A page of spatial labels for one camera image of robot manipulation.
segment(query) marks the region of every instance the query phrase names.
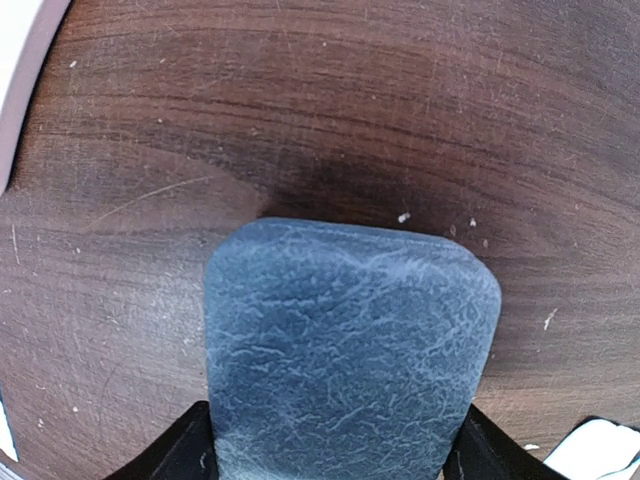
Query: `gray textured pad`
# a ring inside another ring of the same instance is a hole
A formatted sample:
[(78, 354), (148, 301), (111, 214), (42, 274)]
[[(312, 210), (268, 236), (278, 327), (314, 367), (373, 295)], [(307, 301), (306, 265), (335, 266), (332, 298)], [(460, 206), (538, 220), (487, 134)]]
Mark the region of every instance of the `gray textured pad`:
[(442, 238), (266, 219), (215, 252), (205, 308), (222, 480), (432, 480), (500, 288)]

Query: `scratch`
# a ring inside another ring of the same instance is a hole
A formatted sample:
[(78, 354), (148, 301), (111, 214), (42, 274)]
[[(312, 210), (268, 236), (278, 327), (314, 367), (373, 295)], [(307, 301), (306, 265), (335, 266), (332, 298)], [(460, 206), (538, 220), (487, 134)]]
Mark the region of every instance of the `scratch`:
[(500, 71), (500, 65), (502, 64), (502, 55), (503, 55), (503, 51), (500, 50), (500, 56), (498, 57), (498, 63), (496, 64), (496, 73), (498, 73)]
[(104, 382), (104, 385), (102, 386), (102, 391), (100, 392), (100, 399), (98, 400), (98, 433), (100, 436), (100, 441), (102, 441), (102, 438), (104, 437), (104, 431), (102, 427), (102, 414), (104, 411), (104, 396), (107, 391), (107, 387), (109, 386), (109, 382), (115, 375), (116, 370), (118, 370), (118, 368), (120, 368), (120, 366), (122, 366), (122, 364), (126, 360), (128, 360), (128, 357), (123, 358), (122, 360), (120, 360), (120, 362), (116, 364), (115, 367), (113, 367), (113, 369), (111, 370), (111, 373), (109, 373), (109, 376), (107, 377), (107, 380)]
[(602, 125), (604, 123), (605, 118), (607, 118), (607, 115), (609, 115), (609, 109), (610, 108), (611, 108), (611, 102), (609, 102), (607, 105), (605, 105), (604, 111), (602, 113), (602, 118), (598, 122), (598, 126), (600, 126), (600, 125)]
[(556, 316), (556, 313), (558, 313), (558, 309), (554, 308), (553, 312), (551, 312), (549, 314), (549, 316), (547, 317), (547, 319), (544, 321), (544, 331), (545, 332), (549, 329), (549, 324), (551, 323), (551, 320), (553, 320), (553, 317)]
[(456, 450), (456, 457), (458, 460), (458, 475), (460, 480), (464, 480), (464, 470), (462, 469), (462, 461), (460, 460), (460, 450)]
[(87, 225), (84, 229), (89, 230), (91, 227), (97, 225), (102, 222), (104, 219), (110, 217), (111, 215), (115, 215), (116, 213), (130, 207), (131, 205), (141, 202), (142, 200), (146, 200), (147, 198), (154, 197), (156, 195), (160, 195), (161, 193), (168, 192), (169, 190), (173, 190), (175, 188), (185, 187), (187, 185), (193, 185), (194, 183), (206, 182), (207, 180), (211, 180), (216, 178), (217, 175), (207, 175), (206, 177), (198, 177), (192, 178), (191, 180), (185, 180), (183, 182), (172, 183), (171, 185), (167, 185), (166, 187), (158, 188), (157, 190), (153, 190), (152, 192), (145, 193), (144, 195), (140, 195), (139, 197), (134, 198), (133, 200), (128, 201), (127, 203), (123, 203), (119, 207), (114, 208), (113, 210), (109, 210), (104, 215), (96, 218), (93, 222)]
[(11, 224), (11, 240), (13, 240), (13, 253), (16, 256), (16, 263), (20, 265), (20, 256), (18, 255), (18, 240), (16, 238), (16, 226)]
[[(144, 13), (148, 14), (148, 15), (153, 15), (153, 13), (145, 6), (140, 5), (140, 0), (136, 0), (136, 7), (138, 7), (140, 10), (142, 10)], [(167, 30), (169, 30), (171, 33), (173, 33), (176, 37), (180, 38), (181, 35), (171, 26), (169, 25), (167, 22), (164, 22), (161, 20), (161, 23), (167, 28)]]

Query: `white paper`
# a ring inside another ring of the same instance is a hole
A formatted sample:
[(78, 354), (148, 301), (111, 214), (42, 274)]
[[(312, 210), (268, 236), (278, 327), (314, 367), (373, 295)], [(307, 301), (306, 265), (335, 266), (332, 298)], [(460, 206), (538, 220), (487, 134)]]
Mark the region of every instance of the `white paper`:
[(0, 480), (23, 480), (23, 478), (0, 463)]
[(640, 433), (597, 419), (574, 430), (544, 463), (569, 480), (631, 480), (639, 452)]
[(0, 0), (0, 112), (43, 0)]
[(9, 421), (4, 411), (4, 405), (0, 401), (0, 450), (2, 450), (7, 457), (14, 462), (18, 461), (18, 452), (13, 443), (13, 436), (11, 435), (11, 429), (9, 428)]

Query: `white object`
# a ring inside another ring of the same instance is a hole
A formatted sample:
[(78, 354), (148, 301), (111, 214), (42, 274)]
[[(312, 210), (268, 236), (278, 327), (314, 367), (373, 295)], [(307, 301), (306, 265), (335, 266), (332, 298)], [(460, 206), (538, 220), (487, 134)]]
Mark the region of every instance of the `white object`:
[(549, 330), (549, 325), (551, 324), (551, 320), (553, 320), (553, 318), (556, 316), (556, 313), (558, 313), (558, 309), (554, 308), (553, 312), (551, 312), (548, 316), (547, 319), (544, 321), (544, 331), (546, 332), (547, 330)]
[(640, 433), (597, 419), (574, 430), (544, 463), (569, 480), (630, 480), (639, 452)]
[(49, 45), (70, 0), (0, 0), (0, 194)]
[(0, 480), (22, 480), (22, 477), (19, 477), (0, 463)]
[(11, 429), (9, 428), (9, 420), (4, 411), (4, 405), (0, 400), (0, 450), (2, 450), (7, 457), (14, 462), (18, 461), (18, 452), (13, 444), (13, 436), (11, 435)]

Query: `dark wood grain surface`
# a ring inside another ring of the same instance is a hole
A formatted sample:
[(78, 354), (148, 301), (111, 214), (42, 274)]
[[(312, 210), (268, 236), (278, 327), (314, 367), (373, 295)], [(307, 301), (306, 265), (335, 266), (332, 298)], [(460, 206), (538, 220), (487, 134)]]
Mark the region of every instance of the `dark wood grain surface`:
[(101, 478), (206, 396), (204, 265), (265, 214), (485, 260), (476, 403), (536, 455), (640, 423), (639, 42), (632, 1), (74, 2), (0, 199), (16, 470)]

